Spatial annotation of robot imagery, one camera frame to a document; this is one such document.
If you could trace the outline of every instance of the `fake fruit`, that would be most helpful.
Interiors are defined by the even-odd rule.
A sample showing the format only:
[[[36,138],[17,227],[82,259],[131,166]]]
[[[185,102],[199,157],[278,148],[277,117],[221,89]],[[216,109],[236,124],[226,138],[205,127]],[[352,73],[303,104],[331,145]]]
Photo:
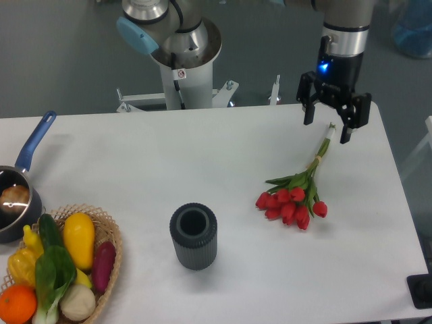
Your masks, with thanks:
[[[103,242],[96,251],[92,269],[92,281],[98,292],[105,292],[109,277],[114,268],[115,247],[111,242]]]
[[[84,272],[82,272],[78,268],[76,268],[76,279],[74,281],[74,284],[83,285],[86,286],[87,288],[92,287],[92,282],[90,281],[90,279],[87,277],[87,275]]]
[[[71,321],[82,321],[89,317],[96,308],[93,292],[83,285],[69,287],[60,302],[60,309]]]
[[[34,288],[36,280],[34,270],[37,256],[29,248],[22,248],[7,259],[7,268],[15,284]]]
[[[59,228],[50,214],[43,214],[39,217],[39,236],[44,250],[50,246],[64,247]]]
[[[0,296],[0,319],[7,324],[23,324],[36,310],[36,295],[32,288],[13,285]]]
[[[36,262],[37,312],[33,324],[55,324],[59,319],[58,303],[75,281],[76,268],[67,250],[52,245]]]
[[[88,215],[75,213],[66,219],[63,241],[79,270],[92,269],[95,226]]]
[[[38,234],[32,232],[32,229],[29,225],[25,225],[23,227],[24,237],[23,241],[27,248],[31,249],[31,251],[36,255],[36,258],[40,257],[43,253],[43,245],[41,238]]]

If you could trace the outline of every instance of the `blue handle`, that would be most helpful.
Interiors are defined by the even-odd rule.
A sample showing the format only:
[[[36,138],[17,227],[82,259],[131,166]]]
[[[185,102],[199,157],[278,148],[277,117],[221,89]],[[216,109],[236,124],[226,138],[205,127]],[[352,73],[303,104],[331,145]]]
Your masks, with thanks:
[[[34,129],[26,144],[22,147],[21,152],[16,159],[15,167],[20,170],[30,170],[34,150],[36,150],[36,147],[41,142],[43,136],[47,133],[56,117],[57,114],[54,111],[48,111],[44,114],[42,120]]]
[[[148,55],[159,48],[159,45],[144,30],[125,17],[117,21],[117,30],[121,37],[135,50],[141,54]]]

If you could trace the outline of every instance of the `yellow squash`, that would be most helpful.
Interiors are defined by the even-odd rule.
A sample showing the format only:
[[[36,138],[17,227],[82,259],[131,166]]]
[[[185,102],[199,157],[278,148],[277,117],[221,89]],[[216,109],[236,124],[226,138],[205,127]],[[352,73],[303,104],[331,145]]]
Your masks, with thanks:
[[[90,279],[87,277],[87,275],[84,272],[82,272],[78,268],[76,269],[76,279],[74,281],[74,284],[83,285],[90,289],[92,287],[92,282],[90,281]]]
[[[95,226],[84,213],[70,215],[65,221],[63,242],[75,266],[81,271],[91,270],[95,244]]]
[[[7,268],[15,284],[35,287],[34,270],[37,259],[35,253],[29,248],[22,248],[8,258]]]

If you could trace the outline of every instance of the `purple eggplant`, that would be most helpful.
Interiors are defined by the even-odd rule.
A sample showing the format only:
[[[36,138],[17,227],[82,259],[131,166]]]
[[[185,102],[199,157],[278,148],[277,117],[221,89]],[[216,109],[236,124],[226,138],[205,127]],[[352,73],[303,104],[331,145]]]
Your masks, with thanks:
[[[115,247],[111,242],[103,242],[96,251],[92,268],[92,282],[96,291],[104,293],[114,268]]]

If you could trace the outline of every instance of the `cucumber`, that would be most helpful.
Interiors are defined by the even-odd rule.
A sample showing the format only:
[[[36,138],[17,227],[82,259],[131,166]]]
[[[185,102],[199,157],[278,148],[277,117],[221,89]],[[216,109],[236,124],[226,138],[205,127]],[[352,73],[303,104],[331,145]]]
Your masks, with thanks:
[[[39,236],[42,241],[43,249],[50,246],[61,246],[64,248],[63,239],[54,218],[50,214],[43,214],[39,217]]]

